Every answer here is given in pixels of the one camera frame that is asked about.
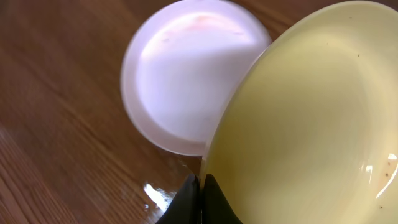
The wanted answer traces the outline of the yellow plate with sauce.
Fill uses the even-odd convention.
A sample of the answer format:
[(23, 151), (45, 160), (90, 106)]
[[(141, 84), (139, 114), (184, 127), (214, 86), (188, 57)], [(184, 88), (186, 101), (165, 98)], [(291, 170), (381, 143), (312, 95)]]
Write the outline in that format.
[(205, 159), (243, 223), (397, 222), (397, 11), (324, 7), (259, 57)]

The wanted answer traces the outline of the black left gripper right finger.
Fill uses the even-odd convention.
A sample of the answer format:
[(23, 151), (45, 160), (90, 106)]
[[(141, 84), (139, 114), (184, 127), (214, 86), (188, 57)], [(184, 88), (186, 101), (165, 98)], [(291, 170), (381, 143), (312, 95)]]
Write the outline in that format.
[(215, 177), (206, 175), (202, 193), (203, 224), (243, 224), (235, 215)]

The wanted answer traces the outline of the white plate with sauce streak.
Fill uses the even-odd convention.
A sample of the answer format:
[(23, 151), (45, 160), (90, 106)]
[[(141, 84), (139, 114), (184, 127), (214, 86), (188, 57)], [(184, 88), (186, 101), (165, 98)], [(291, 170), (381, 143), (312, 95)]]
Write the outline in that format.
[(130, 120), (166, 151), (204, 156), (232, 95), (270, 44), (264, 25), (231, 1), (163, 7), (140, 26), (123, 58)]

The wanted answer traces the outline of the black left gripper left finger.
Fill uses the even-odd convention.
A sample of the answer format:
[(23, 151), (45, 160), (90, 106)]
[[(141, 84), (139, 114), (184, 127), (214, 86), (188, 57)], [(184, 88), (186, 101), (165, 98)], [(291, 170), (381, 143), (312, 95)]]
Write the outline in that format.
[(200, 211), (199, 195), (200, 181), (197, 176), (191, 174), (156, 224), (197, 224)]

